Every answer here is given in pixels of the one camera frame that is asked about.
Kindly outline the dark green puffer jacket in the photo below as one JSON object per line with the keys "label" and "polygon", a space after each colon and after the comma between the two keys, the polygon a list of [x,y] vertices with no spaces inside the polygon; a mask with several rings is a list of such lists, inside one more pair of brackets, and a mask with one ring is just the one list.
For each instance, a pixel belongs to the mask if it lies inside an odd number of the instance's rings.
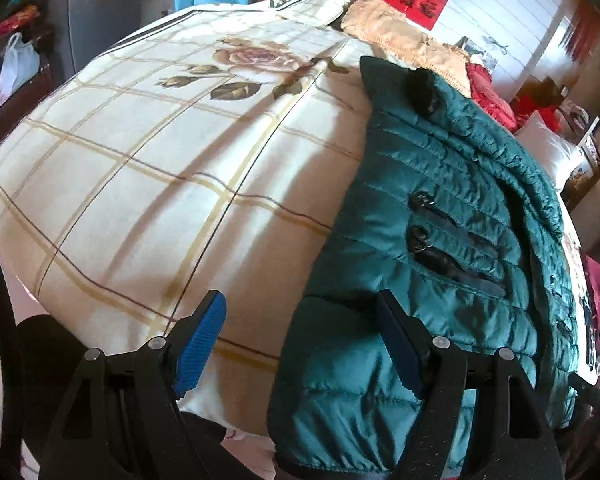
{"label": "dark green puffer jacket", "polygon": [[388,474],[420,412],[370,308],[388,290],[430,334],[509,348],[548,424],[570,422],[577,308],[554,185],[502,126],[430,70],[363,56],[362,162],[283,345],[268,432],[309,474]]}

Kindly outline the floral plaid bed quilt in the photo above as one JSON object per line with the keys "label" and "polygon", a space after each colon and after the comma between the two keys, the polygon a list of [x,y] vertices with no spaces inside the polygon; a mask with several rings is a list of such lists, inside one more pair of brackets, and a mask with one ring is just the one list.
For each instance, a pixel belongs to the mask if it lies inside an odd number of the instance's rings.
{"label": "floral plaid bed quilt", "polygon": [[[1,262],[109,354],[165,335],[222,292],[220,339],[181,408],[271,437],[289,326],[364,156],[363,56],[414,70],[343,29],[271,11],[195,10],[125,39],[0,146]],[[580,244],[559,200],[573,373],[596,382]]]}

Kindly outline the wooden chair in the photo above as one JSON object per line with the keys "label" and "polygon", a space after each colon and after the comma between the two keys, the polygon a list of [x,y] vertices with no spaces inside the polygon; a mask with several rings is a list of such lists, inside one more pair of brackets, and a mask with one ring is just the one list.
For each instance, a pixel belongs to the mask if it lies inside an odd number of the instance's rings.
{"label": "wooden chair", "polygon": [[576,144],[579,154],[579,165],[570,174],[562,190],[562,200],[567,210],[573,212],[600,182],[600,150],[595,140],[600,118],[595,116],[585,125],[576,114],[562,114],[562,116],[571,130],[567,139]]}

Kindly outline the white pillow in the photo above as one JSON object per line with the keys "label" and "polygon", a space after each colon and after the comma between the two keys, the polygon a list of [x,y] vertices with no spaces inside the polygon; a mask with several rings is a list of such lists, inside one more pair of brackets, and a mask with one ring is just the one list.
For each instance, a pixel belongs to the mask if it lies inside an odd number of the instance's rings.
{"label": "white pillow", "polygon": [[584,162],[580,148],[550,130],[537,110],[517,131],[516,139],[543,167],[558,193]]}

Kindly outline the red heart cushion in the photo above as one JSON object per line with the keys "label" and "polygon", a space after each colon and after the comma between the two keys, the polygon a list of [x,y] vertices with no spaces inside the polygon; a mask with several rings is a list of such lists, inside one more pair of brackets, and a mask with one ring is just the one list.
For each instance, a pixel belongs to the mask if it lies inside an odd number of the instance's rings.
{"label": "red heart cushion", "polygon": [[506,102],[494,90],[489,72],[482,65],[476,63],[467,63],[466,72],[471,99],[503,128],[514,132],[517,129],[515,114],[509,102]]}

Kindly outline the framed photo on headboard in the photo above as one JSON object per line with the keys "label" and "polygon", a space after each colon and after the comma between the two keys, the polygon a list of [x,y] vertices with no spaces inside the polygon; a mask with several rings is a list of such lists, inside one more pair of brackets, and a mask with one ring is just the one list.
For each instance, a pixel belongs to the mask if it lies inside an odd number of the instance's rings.
{"label": "framed photo on headboard", "polygon": [[468,56],[469,61],[472,64],[479,64],[486,71],[492,75],[496,66],[498,66],[498,61],[494,58],[490,53],[483,47],[480,47],[478,44],[475,44],[472,40],[470,40],[467,36],[463,36],[460,40],[455,44],[458,48],[464,50]]}

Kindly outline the beige ruffled pillow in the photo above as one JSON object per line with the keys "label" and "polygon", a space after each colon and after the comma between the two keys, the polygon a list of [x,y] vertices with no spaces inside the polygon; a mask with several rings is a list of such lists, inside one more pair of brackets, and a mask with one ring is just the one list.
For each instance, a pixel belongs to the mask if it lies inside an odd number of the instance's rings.
{"label": "beige ruffled pillow", "polygon": [[469,55],[408,24],[405,16],[384,0],[356,0],[343,15],[341,28],[403,63],[432,70],[462,96],[471,98],[466,70]]}

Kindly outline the white plastic bag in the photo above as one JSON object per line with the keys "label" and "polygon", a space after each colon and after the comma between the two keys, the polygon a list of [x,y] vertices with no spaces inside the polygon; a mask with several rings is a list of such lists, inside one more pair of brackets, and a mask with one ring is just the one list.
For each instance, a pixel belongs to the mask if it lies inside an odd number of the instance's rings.
{"label": "white plastic bag", "polygon": [[40,69],[40,56],[31,41],[24,42],[22,33],[9,37],[0,73],[0,107]]}

